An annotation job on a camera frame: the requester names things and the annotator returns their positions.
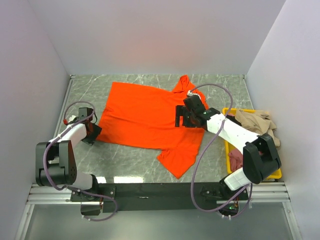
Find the orange t shirt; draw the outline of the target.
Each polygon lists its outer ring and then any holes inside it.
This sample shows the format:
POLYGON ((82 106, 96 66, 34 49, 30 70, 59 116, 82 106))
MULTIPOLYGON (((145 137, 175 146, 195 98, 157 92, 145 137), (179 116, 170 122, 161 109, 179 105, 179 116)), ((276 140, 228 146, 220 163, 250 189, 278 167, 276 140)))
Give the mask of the orange t shirt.
POLYGON ((172 91, 113 82, 98 123, 100 142, 156 149, 158 161, 177 179, 195 163, 204 129, 175 126, 176 106, 195 85, 187 75, 172 91))

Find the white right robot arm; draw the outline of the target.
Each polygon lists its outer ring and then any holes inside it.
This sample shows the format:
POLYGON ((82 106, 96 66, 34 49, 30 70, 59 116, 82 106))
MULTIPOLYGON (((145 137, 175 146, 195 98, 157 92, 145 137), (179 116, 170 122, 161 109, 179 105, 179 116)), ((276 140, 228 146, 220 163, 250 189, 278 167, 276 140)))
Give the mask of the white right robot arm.
POLYGON ((205 108, 197 95, 188 96, 175 107, 175 126, 202 128, 226 141, 242 154, 242 166, 203 190, 205 196, 217 200, 230 200, 237 190, 249 184, 282 177, 281 160, 273 138, 264 133, 251 132, 215 108, 205 108))

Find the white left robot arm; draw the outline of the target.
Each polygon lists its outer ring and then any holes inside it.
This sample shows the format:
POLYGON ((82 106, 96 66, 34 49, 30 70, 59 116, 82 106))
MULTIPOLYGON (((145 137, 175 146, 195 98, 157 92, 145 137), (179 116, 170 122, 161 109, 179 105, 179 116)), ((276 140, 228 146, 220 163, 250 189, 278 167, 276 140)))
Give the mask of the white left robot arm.
POLYGON ((35 147, 35 180, 38 186, 80 189, 88 201, 96 200, 100 188, 94 175, 77 170, 74 147, 83 142, 93 145, 102 128, 92 122, 96 117, 91 107, 81 107, 78 115, 64 120, 66 129, 35 147))

